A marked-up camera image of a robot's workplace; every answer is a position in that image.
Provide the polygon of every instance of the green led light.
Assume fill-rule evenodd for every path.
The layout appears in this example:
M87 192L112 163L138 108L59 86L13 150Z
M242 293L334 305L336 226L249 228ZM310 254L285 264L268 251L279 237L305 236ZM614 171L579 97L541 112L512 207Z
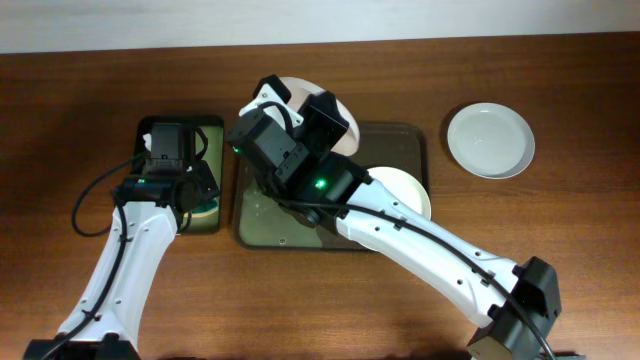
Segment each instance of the green led light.
M324 189L325 186L327 186L327 181L325 179L318 179L318 181L316 181L317 189Z

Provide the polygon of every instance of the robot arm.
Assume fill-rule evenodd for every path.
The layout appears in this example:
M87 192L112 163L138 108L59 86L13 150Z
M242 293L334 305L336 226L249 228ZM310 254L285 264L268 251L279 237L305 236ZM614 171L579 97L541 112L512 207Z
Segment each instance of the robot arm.
M254 96L274 93L280 105L290 97L272 75ZM331 152L348 128L333 94L309 95L293 131L287 124L293 109L277 106L277 112L267 112L260 103L256 98L242 109L227 142L248 161L267 196L301 224L323 226L378 251L441 292L478 326L467 346L477 360L536 358L539 342L561 312L551 266L533 257L520 267L461 240L402 204L366 170Z
M118 211L113 213L109 239L93 271L89 285L58 333L69 333L85 318L95 304L109 276L118 252L122 226L128 226L128 241L116 278L97 317L73 341L100 342L106 334L118 335L138 348L138 328L142 309L160 260L176 236L176 217L169 207L154 202L136 201L124 206L128 224L122 224Z
M347 203L384 211L438 236L487 273L494 274L495 280L508 291L518 282L518 277L512 273L515 262L479 249L425 219L396 199L377 180L360 185ZM493 320L488 313L492 306L504 305L505 298L468 265L442 246L409 229L358 211L350 211L344 218L337 217L336 225L340 235L380 252L434 287L478 327L491 324Z
M144 163L135 164L115 191L107 244L84 294L59 335L33 340L24 359L139 359L138 328L158 264L184 215L219 195L202 160L208 144L202 130L160 121L149 135L153 146ZM204 144L199 153L196 135Z

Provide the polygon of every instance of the wooden table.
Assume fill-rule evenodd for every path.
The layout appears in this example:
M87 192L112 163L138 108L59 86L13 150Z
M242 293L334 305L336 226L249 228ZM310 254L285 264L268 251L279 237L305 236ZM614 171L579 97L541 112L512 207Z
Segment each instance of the wooden table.
M549 341L591 359L640 353L640 33L107 51L0 57L0 358L51 338L105 239L75 235L79 192L130 156L149 114L223 116L261 77L331 89L360 121L420 127L434 219L464 239L559 273ZM448 154L460 105L518 111L536 138L521 175L485 180ZM233 239L236 159L225 152L222 229L178 238L140 328L144 358L384 358L455 352L475 328L377 254L249 251ZM110 222L100 186L85 228Z

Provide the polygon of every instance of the white plate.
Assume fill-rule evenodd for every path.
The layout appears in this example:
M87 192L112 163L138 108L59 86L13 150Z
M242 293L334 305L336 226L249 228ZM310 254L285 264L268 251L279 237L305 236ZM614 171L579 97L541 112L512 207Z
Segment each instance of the white plate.
M449 149L465 170L487 179L505 179L529 166L535 152L527 122L506 106L479 103L454 116Z
M291 99L287 105L295 111L300 109L302 103L307 99L307 96L311 94L318 94L324 91L320 86L310 83L307 80L294 78L294 77L281 77L280 81L291 91ZM349 129L340 140L333 146L331 151L345 156L351 156L358 151L358 145L360 144L360 130L358 124L353 118L353 115L349 110L342 105L340 100L336 99L338 105L338 112L349 123Z
M371 168L368 171L372 178L380 181L398 200L427 220L431 220L429 195L422 184L411 174L387 166Z

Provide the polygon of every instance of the brown tray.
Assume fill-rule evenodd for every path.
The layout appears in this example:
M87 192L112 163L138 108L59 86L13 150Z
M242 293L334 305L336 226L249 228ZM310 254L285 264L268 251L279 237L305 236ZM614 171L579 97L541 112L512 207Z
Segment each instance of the brown tray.
M361 123L360 147L351 158L364 167L391 166L413 175L429 192L427 153L422 132L411 125ZM262 195L248 164L240 161L233 223L236 240L250 249L368 251L322 227L300 225Z

